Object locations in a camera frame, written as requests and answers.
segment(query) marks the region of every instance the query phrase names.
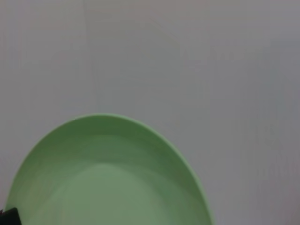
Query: white background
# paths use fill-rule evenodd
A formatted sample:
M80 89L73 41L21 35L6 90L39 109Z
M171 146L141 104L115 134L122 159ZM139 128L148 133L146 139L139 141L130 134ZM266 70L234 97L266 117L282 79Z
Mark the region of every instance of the white background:
M194 168L217 225L300 223L300 1L0 2L0 207L44 135L141 120Z

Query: plate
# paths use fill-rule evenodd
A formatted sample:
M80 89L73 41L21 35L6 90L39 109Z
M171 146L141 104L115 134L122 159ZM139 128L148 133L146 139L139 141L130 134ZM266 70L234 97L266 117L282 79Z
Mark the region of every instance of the plate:
M149 127L118 115L58 127L26 157L6 210L22 225L211 225L199 182Z

